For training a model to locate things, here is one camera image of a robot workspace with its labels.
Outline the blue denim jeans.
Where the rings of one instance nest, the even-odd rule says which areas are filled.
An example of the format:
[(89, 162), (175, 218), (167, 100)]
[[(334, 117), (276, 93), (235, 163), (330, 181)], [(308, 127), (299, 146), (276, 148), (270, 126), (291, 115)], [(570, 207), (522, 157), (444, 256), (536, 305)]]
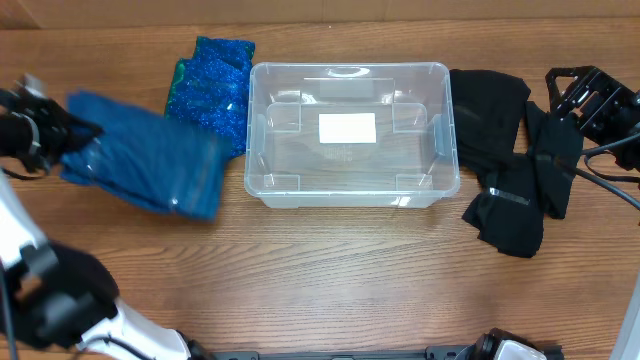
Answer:
[(156, 213), (216, 217), (231, 158), (228, 139), (91, 92), (70, 94), (67, 106), (104, 133), (62, 156), (62, 179)]

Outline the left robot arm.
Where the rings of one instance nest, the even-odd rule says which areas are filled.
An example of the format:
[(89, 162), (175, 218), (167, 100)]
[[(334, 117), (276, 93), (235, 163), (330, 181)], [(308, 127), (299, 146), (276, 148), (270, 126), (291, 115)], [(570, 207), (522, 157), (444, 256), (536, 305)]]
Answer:
[[(23, 181), (48, 175), (63, 154), (103, 132), (49, 98), (30, 74), (2, 90), (1, 108), (1, 154), (21, 162)], [(94, 256), (49, 239), (14, 192), (10, 181), (17, 176), (1, 171), (1, 332), (12, 358), (19, 342), (113, 359), (212, 358), (197, 341), (126, 304)]]

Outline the black garment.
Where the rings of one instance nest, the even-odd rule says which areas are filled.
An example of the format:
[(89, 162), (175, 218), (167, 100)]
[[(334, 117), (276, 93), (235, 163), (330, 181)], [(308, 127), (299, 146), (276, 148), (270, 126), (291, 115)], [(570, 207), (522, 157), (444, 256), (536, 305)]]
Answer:
[(574, 119), (574, 114), (560, 119), (526, 103), (527, 152), (514, 154), (505, 168), (482, 175), (482, 191), (462, 215), (479, 230), (480, 240), (502, 254), (531, 258), (542, 243), (544, 217), (566, 216), (574, 176), (555, 161), (574, 166), (581, 157), (584, 138)]
[(530, 88), (491, 70), (453, 69), (450, 82), (459, 163), (479, 180), (510, 167)]

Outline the blue sequin glitter cloth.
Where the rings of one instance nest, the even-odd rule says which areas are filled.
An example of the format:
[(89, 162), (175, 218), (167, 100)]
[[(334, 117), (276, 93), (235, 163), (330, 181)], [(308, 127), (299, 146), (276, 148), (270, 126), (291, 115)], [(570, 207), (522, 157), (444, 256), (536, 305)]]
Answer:
[(230, 154), (243, 155), (255, 50), (248, 40), (199, 36), (193, 55), (175, 65), (164, 115), (227, 138)]

